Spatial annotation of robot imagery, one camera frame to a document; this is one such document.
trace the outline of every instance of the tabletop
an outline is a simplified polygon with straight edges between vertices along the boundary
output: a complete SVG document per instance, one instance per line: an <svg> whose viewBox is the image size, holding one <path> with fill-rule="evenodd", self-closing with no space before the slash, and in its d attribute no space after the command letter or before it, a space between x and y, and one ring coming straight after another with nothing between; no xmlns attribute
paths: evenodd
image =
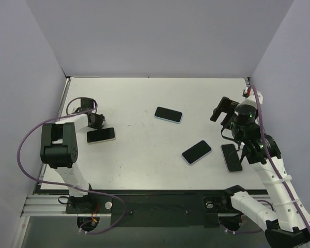
<svg viewBox="0 0 310 248"><path fill-rule="evenodd" d="M64 103L76 97L94 98L105 127L114 127L113 141L87 144L84 128L77 133L78 166L95 190L222 190L241 185L264 189L246 159L243 171L229 173L220 146L222 114L209 120L223 96L241 102L244 79L72 78ZM70 111L78 107L75 101ZM183 113L179 124L154 118L158 106ZM193 165L181 154L205 140L212 152ZM44 180L63 182L46 167ZM41 189L66 189L42 184Z"/></svg>

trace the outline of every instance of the gray floor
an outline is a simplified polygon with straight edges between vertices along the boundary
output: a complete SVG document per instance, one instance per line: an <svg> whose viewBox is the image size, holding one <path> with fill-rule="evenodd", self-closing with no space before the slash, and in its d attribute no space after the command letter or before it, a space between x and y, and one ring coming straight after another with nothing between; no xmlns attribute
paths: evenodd
<svg viewBox="0 0 310 248"><path fill-rule="evenodd" d="M248 221L242 228L254 230ZM234 247L269 248L264 233L231 235L222 228L115 228L100 235L78 234L75 217L31 217L23 248L43 247Z"/></svg>

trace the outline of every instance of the wall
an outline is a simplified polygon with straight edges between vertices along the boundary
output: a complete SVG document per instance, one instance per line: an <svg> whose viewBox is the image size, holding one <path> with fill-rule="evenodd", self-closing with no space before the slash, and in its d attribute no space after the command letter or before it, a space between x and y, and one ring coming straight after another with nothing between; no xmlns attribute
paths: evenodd
<svg viewBox="0 0 310 248"><path fill-rule="evenodd" d="M66 75L251 76L293 0L26 0Z"/></svg>
<svg viewBox="0 0 310 248"><path fill-rule="evenodd" d="M16 150L33 126L57 115L65 84L61 67L24 0L0 0L0 248L10 247L27 193ZM40 134L22 152L27 171L40 170Z"/></svg>
<svg viewBox="0 0 310 248"><path fill-rule="evenodd" d="M310 212L310 0L295 0L252 76L265 130Z"/></svg>

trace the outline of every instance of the black smartphone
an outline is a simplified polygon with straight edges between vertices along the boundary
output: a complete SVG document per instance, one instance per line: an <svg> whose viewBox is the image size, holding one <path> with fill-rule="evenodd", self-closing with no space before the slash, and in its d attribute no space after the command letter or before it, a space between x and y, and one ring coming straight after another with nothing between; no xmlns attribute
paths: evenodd
<svg viewBox="0 0 310 248"><path fill-rule="evenodd" d="M164 107L157 107L154 117L161 120L167 120L173 123L180 123L182 119L182 112L169 110Z"/></svg>
<svg viewBox="0 0 310 248"><path fill-rule="evenodd" d="M87 143L93 144L97 142L112 141L116 138L114 128L104 128L94 131L89 131L86 134Z"/></svg>
<svg viewBox="0 0 310 248"><path fill-rule="evenodd" d="M234 144L222 145L222 153L229 172L240 172L242 166Z"/></svg>
<svg viewBox="0 0 310 248"><path fill-rule="evenodd" d="M187 151L184 151L182 157L189 165L192 165L210 152L211 147L205 141L200 141Z"/></svg>

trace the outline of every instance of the white plastic part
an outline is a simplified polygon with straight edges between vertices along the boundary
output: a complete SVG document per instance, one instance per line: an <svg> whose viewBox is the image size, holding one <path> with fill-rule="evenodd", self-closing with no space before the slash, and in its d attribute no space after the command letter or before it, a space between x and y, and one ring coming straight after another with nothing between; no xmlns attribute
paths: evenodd
<svg viewBox="0 0 310 248"><path fill-rule="evenodd" d="M72 164L72 168L59 167L54 170L56 170L60 174L65 183L72 184L73 186L78 187L82 190L89 189L89 183L84 179L81 171L78 168L77 163ZM74 188L69 188L70 196L83 197L87 194L87 192L82 192Z"/></svg>
<svg viewBox="0 0 310 248"><path fill-rule="evenodd" d="M247 215L263 231L267 229L266 221L278 219L276 212L252 198L246 191L235 193L231 197L232 206Z"/></svg>
<svg viewBox="0 0 310 248"><path fill-rule="evenodd" d="M262 105L263 104L263 96L261 94L260 91L257 91L258 93L258 98L259 98L259 103ZM252 91L249 95L249 97L247 97L243 102L241 102L239 105L243 105L243 104L246 104L246 105L251 105L253 106L255 109L257 109L257 104L256 104L256 99L255 99L255 95L254 95L254 92Z"/></svg>
<svg viewBox="0 0 310 248"><path fill-rule="evenodd" d="M302 205L300 199L296 194L294 187L290 182L292 177L290 175L287 175L283 159L273 157L272 160L274 162L275 167L279 171L280 175L283 177L283 180L280 180L280 178L278 178L268 160L266 164L256 163L253 164L252 166L260 176L273 202L275 211L278 215L278 222L280 228L285 231L293 231L292 228L296 226L300 230L302 230L305 228L305 225L302 218L297 213L297 210L293 203L296 202L300 206L308 223L310 222L310 214L306 211L306 209ZM288 187L290 188L295 200L293 201L291 200L291 198L287 193L287 190L282 184L282 181L285 181L288 184Z"/></svg>
<svg viewBox="0 0 310 248"><path fill-rule="evenodd" d="M70 118L66 118L60 121L57 121L55 124L64 124L67 122L73 122L76 132L88 126L88 117L86 114L76 115Z"/></svg>

